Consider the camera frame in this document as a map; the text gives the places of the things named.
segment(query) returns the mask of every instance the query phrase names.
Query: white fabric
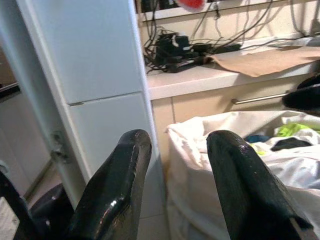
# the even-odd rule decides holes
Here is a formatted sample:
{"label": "white fabric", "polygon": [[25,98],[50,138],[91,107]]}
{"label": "white fabric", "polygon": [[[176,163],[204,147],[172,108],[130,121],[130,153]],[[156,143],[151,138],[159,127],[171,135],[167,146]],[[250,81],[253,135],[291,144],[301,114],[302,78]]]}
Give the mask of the white fabric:
{"label": "white fabric", "polygon": [[[295,111],[227,112],[168,126],[171,147],[167,210],[172,240],[230,239],[207,155],[208,134],[230,130],[242,138],[253,134],[273,136],[276,128],[288,123],[320,128],[319,117]],[[279,138],[255,146],[267,152],[261,159],[289,187],[320,237],[320,136],[308,130],[295,137],[314,146],[271,152],[271,145]]]}

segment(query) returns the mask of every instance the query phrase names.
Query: tile floor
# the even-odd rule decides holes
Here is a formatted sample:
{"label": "tile floor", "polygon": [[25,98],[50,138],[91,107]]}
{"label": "tile floor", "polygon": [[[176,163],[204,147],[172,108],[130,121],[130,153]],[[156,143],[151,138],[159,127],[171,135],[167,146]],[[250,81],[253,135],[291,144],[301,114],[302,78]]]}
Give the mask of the tile floor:
{"label": "tile floor", "polygon": [[27,198],[29,207],[35,204],[35,202],[39,198],[41,198],[48,190],[52,189],[60,183],[60,176],[55,166],[51,164],[43,175],[42,179],[39,180],[39,183],[35,186],[29,197]]}

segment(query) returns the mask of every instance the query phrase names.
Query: drawer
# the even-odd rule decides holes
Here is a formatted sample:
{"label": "drawer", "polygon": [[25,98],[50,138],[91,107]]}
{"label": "drawer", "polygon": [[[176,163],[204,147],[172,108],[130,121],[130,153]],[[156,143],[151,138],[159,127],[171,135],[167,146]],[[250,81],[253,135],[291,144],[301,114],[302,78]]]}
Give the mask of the drawer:
{"label": "drawer", "polygon": [[196,116],[204,117],[230,111],[283,110],[285,107],[281,97],[239,105],[234,105],[231,101],[283,94],[294,90],[308,77],[309,75],[300,75],[175,96],[172,98],[175,121],[178,123]]}

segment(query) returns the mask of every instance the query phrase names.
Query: countertop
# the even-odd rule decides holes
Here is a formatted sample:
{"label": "countertop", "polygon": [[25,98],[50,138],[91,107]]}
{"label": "countertop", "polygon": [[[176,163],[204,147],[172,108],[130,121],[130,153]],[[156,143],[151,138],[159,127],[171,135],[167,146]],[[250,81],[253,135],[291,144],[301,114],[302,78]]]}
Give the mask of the countertop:
{"label": "countertop", "polygon": [[[224,55],[243,55],[275,49],[273,47],[260,47],[254,50],[222,53]],[[299,65],[290,69],[263,75],[250,77],[241,73],[223,69],[212,62],[202,66],[178,72],[151,72],[147,75],[148,90],[151,100],[169,98],[184,94],[203,92],[232,86],[257,83],[262,81],[281,79],[299,75],[305,75],[320,70],[320,62]]]}

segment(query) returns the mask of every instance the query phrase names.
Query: wall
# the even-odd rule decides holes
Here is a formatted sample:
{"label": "wall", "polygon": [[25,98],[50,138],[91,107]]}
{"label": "wall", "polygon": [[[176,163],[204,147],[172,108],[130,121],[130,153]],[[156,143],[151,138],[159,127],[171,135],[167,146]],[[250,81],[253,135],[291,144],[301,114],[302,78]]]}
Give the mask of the wall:
{"label": "wall", "polygon": [[[294,13],[297,26],[303,28],[309,33],[311,21],[314,18],[316,0],[294,0]],[[249,7],[249,22],[251,26],[265,11],[267,3],[251,5]],[[247,19],[247,7],[237,7],[224,9],[220,11],[221,18],[218,20],[218,27],[224,38],[230,38],[241,31]],[[183,32],[191,36],[198,21],[203,17],[203,13],[178,16],[166,19],[159,19],[157,24],[166,29]],[[208,13],[203,21],[194,39],[217,39],[218,32],[215,29],[215,13]],[[271,5],[271,11],[267,14],[261,23],[263,26],[257,26],[246,34],[246,38],[263,38],[270,36],[281,36],[296,32],[291,18],[291,9],[289,0],[275,1]],[[148,39],[146,24],[142,24],[141,37],[145,42]]]}

